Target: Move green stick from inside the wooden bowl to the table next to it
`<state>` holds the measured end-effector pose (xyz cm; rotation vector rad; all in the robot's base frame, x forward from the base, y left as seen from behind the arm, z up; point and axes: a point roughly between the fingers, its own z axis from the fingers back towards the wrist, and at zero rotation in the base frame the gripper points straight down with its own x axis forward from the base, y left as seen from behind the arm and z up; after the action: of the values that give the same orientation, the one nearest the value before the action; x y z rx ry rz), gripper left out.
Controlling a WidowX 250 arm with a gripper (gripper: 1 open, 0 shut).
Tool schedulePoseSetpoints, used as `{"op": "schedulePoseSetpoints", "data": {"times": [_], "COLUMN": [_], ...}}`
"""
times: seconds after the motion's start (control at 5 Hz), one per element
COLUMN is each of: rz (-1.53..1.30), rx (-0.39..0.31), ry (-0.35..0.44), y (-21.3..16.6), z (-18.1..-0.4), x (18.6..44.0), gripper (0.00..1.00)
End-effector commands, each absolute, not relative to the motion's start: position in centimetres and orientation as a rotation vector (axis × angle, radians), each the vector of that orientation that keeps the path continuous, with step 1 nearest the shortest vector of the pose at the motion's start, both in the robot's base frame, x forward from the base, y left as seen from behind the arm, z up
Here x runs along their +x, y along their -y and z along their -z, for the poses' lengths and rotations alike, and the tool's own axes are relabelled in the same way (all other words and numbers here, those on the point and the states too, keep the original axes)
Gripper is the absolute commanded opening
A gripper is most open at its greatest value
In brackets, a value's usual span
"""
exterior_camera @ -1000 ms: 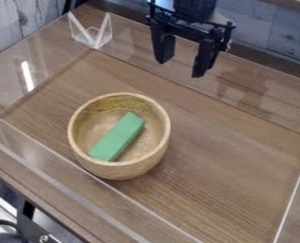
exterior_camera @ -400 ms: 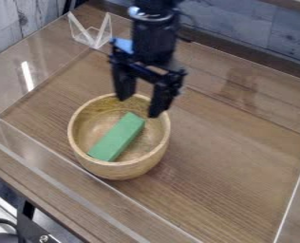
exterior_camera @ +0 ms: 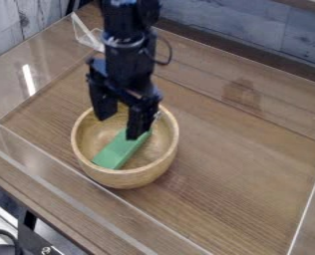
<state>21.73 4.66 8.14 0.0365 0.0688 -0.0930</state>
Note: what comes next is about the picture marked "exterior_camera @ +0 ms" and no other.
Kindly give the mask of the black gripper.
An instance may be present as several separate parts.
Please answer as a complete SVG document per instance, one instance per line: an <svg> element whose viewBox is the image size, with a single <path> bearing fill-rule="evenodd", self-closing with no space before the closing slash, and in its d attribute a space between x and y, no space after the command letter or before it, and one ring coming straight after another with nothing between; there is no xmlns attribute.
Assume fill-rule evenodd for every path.
<svg viewBox="0 0 315 255"><path fill-rule="evenodd" d="M110 37L102 43L105 57L88 62L96 116L105 121L118 112L118 103L126 104L126 138L136 140L152 128L161 101L161 92L153 82L157 38L140 37L126 42Z"/></svg>

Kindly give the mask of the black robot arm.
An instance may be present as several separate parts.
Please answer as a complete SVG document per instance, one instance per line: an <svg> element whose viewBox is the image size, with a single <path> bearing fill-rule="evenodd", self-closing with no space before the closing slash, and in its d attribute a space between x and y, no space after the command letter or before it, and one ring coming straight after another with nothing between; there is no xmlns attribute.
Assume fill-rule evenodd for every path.
<svg viewBox="0 0 315 255"><path fill-rule="evenodd" d="M105 56L88 62L88 83L94 112L106 120L129 107L126 139L150 130L161 92L153 82L158 35L158 0L100 0Z"/></svg>

